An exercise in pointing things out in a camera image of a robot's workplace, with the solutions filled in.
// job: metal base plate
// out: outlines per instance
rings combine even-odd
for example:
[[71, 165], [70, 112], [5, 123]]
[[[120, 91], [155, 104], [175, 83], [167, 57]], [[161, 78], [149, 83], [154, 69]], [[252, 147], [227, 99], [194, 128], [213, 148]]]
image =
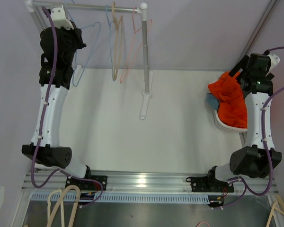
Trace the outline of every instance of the metal base plate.
[[[35, 173], [35, 181], [42, 184], [53, 171], [52, 168], [43, 168]], [[133, 173], [133, 172], [112, 172], [112, 171], [92, 171], [93, 175], [108, 176], [105, 193], [138, 193], [138, 194], [191, 194], [191, 185], [185, 179], [189, 176], [204, 177], [204, 174], [175, 174], [175, 173]], [[65, 187], [67, 177], [62, 173], [56, 173], [51, 180], [38, 191], [51, 192], [58, 188]], [[246, 182], [256, 192], [262, 192], [267, 187], [268, 179], [246, 178]], [[235, 183], [235, 194], [241, 195], [244, 191], [244, 184]], [[22, 185], [22, 191], [35, 191], [31, 183], [31, 174], [27, 173]], [[278, 193], [278, 188], [273, 180], [273, 185], [269, 194]], [[203, 195], [221, 195], [221, 192], [194, 192]]]
[[[102, 183], [103, 190], [106, 191], [106, 185], [107, 185], [107, 176], [102, 175], [93, 175], [91, 177], [92, 180], [96, 180]], [[80, 188], [81, 191], [98, 191], [98, 186], [93, 182], [86, 182], [86, 181], [80, 181], [76, 180], [74, 178], [67, 178], [65, 187], [69, 185], [76, 185]]]

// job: blue cloth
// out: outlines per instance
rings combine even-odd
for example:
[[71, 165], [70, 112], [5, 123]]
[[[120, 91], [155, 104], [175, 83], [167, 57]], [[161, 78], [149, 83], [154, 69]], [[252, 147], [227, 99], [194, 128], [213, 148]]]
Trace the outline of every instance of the blue cloth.
[[218, 110], [219, 109], [219, 100], [213, 96], [212, 93], [207, 93], [206, 95], [206, 101], [207, 103], [210, 105], [210, 107], [214, 110]]

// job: metal rod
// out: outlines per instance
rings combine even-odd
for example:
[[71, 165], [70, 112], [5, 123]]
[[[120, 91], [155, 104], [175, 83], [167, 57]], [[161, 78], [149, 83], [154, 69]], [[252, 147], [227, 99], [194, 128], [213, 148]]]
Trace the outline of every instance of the metal rod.
[[36, 24], [36, 27], [38, 29], [39, 32], [42, 32], [42, 30], [44, 29], [43, 28], [43, 25], [42, 25], [42, 22], [40, 21], [36, 11], [32, 12], [32, 13], [29, 13], [30, 16], [32, 17], [34, 23]]
[[149, 68], [148, 68], [147, 21], [142, 21], [142, 40], [143, 40], [145, 93], [149, 93], [150, 79], [149, 79]]
[[252, 33], [248, 43], [246, 44], [244, 51], [242, 52], [238, 62], [248, 53], [248, 51], [251, 49], [252, 45], [260, 35], [261, 31], [263, 30], [265, 24], [267, 23], [268, 19], [270, 18], [271, 14], [274, 12], [277, 3], [279, 3], [280, 0], [271, 0], [262, 15], [262, 18], [260, 19], [257, 27], [255, 28], [254, 32]]
[[[97, 6], [97, 5], [89, 5], [89, 4], [73, 4], [73, 3], [64, 3], [64, 2], [50, 2], [50, 1], [32, 1], [32, 5], [36, 7], [51, 7], [52, 5], [65, 5], [67, 9], [81, 9], [81, 10], [93, 10], [93, 11], [105, 11], [106, 6]], [[107, 10], [109, 12], [112, 11], [111, 7], [107, 7]], [[115, 8], [116, 13], [132, 13], [133, 8]]]
[[37, 14], [37, 16], [39, 18], [39, 21], [40, 21], [40, 24], [41, 24], [42, 28], [46, 29], [47, 25], [46, 25], [46, 23], [44, 21], [44, 17], [42, 17], [42, 13], [40, 12], [41, 8], [34, 7], [34, 9], [35, 9], [35, 12], [36, 12], [36, 14]]

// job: orange towel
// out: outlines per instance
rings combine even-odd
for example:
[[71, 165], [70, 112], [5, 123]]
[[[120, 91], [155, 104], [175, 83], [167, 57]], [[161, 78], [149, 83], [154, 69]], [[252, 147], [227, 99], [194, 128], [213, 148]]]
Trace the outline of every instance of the orange towel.
[[236, 77], [225, 72], [220, 79], [208, 85], [210, 92], [220, 101], [218, 116], [220, 120], [229, 126], [247, 128], [247, 109], [243, 98], [243, 91], [236, 81]]

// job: lavender wall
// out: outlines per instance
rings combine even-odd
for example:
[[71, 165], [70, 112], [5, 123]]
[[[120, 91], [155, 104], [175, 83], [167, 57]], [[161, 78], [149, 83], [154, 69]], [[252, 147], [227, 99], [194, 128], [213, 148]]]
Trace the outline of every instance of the lavender wall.
[[[263, 52], [266, 49], [284, 46], [284, 0], [280, 1], [273, 15], [266, 24], [251, 52]], [[274, 90], [284, 86], [284, 50], [275, 51], [281, 62], [273, 69], [275, 74]], [[275, 169], [275, 178], [284, 200], [284, 92], [272, 101], [271, 127], [275, 149], [282, 152], [283, 159]]]
[[[79, 3], [111, 5], [110, 0], [75, 0]], [[139, 6], [142, 0], [118, 0], [120, 7]], [[148, 18], [153, 19], [149, 32], [149, 57], [152, 69], [224, 70], [231, 68], [241, 56], [269, 0], [145, 0]], [[110, 68], [108, 25], [104, 12], [70, 10], [78, 27], [96, 21], [102, 25], [99, 41], [88, 68]], [[141, 26], [135, 16], [136, 26]], [[97, 28], [83, 31], [89, 45], [79, 53], [79, 63], [85, 64]], [[133, 36], [132, 15], [124, 14], [124, 44], [128, 53]], [[141, 43], [137, 34], [135, 50]], [[142, 69], [139, 53], [133, 68]]]
[[30, 142], [39, 105], [38, 42], [22, 2], [0, 0], [0, 227], [9, 226], [30, 163], [21, 145]]

